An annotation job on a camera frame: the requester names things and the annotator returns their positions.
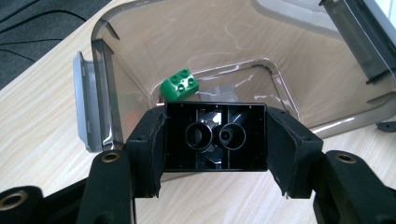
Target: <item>grey carpet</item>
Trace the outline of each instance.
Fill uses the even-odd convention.
[[[0,1],[0,90],[108,2],[110,0]]]

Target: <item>black cable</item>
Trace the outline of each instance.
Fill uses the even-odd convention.
[[[28,40],[28,41],[20,41],[20,42],[8,42],[8,43],[0,43],[0,46],[4,46],[4,45],[18,45],[18,44],[31,44],[31,43],[44,42],[44,41],[63,41],[63,39],[40,39],[40,40]]]
[[[0,49],[0,51],[4,51],[4,52],[8,52],[8,53],[11,53],[11,54],[20,56],[20,57],[22,57],[22,58],[24,58],[24,59],[27,59],[27,60],[32,61],[33,63],[35,63],[35,60],[33,60],[33,59],[31,59],[31,58],[28,58],[28,57],[26,57],[26,56],[23,56],[23,55],[21,55],[21,54],[19,54],[19,53],[17,53],[17,52],[12,51],[12,50],[9,50],[9,49]]]
[[[18,8],[17,10],[15,10],[14,12],[12,12],[11,14],[9,14],[8,16],[4,17],[3,19],[0,20],[0,22],[6,21],[9,18],[17,15],[18,13],[20,13],[21,11],[25,10],[26,8],[28,8],[29,6],[31,6],[32,4],[38,2],[40,0],[35,0],[33,2],[30,2],[29,4],[24,5],[23,7]]]
[[[28,18],[28,19],[26,19],[26,20],[24,20],[24,21],[21,21],[21,22],[18,22],[18,23],[16,23],[16,24],[14,24],[14,25],[11,25],[11,26],[9,26],[9,27],[6,28],[6,29],[1,30],[1,31],[0,31],[0,34],[5,33],[5,32],[7,32],[7,31],[10,31],[10,30],[12,30],[12,29],[15,29],[15,28],[17,28],[18,26],[21,26],[21,25],[25,24],[26,22],[35,20],[35,19],[37,19],[37,18],[39,18],[39,17],[45,16],[45,15],[48,15],[48,14],[52,14],[52,13],[65,13],[65,14],[69,14],[69,15],[72,15],[72,16],[74,16],[74,17],[77,17],[77,18],[81,19],[82,21],[86,21],[84,18],[80,17],[78,14],[73,13],[73,12],[70,12],[70,11],[66,11],[66,10],[51,10],[51,11],[46,11],[46,12],[39,13],[39,14],[37,14],[37,15],[35,15],[35,16],[33,16],[33,17],[30,17],[30,18]]]

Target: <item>transparent plastic box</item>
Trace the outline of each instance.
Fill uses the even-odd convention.
[[[246,0],[115,7],[95,25],[92,53],[93,63],[75,60],[79,135],[90,151],[122,147],[163,102],[161,83],[185,67],[200,82],[187,100],[231,86],[236,96],[227,99],[286,110],[319,137],[396,114],[394,76],[366,84],[345,41],[272,19]]]

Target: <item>wooden table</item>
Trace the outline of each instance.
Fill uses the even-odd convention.
[[[86,177],[95,154],[78,138],[72,62],[92,58],[92,27],[113,1],[0,91],[0,191],[33,185],[45,195]],[[374,125],[325,140],[324,151],[361,156],[396,188],[396,135]],[[312,200],[281,196],[270,173],[199,174],[138,199],[139,223],[315,223]]]

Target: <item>light wood surface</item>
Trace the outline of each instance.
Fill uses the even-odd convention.
[[[92,27],[113,1],[0,91],[0,191],[33,185],[45,195],[88,175],[94,154],[78,138],[73,58],[92,58]],[[396,188],[396,137],[374,125],[325,140],[365,159]],[[199,174],[163,183],[160,199],[138,199],[139,223],[315,223],[312,200],[281,196],[270,173]]]

